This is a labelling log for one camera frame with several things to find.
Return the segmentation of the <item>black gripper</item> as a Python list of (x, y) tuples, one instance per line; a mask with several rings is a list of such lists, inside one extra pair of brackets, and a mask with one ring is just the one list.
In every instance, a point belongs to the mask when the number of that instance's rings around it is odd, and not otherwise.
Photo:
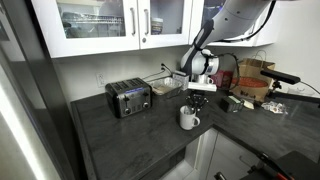
[(205, 92), (201, 90), (191, 90), (186, 100), (189, 109), (192, 111), (195, 111), (195, 104), (198, 104), (197, 112), (201, 111), (207, 101)]

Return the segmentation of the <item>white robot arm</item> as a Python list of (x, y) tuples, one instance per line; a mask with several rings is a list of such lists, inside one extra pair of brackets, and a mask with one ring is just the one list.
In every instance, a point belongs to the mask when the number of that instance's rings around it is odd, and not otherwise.
[(206, 46), (211, 42), (227, 42), (229, 38), (240, 36), (257, 20), (263, 10), (269, 5), (269, 11), (264, 23), (253, 33), (255, 36), (269, 20), (276, 0), (226, 0), (222, 9), (208, 20), (197, 36), (192, 46), (182, 57), (181, 70), (187, 75), (206, 77), (214, 75), (219, 69), (219, 59)]

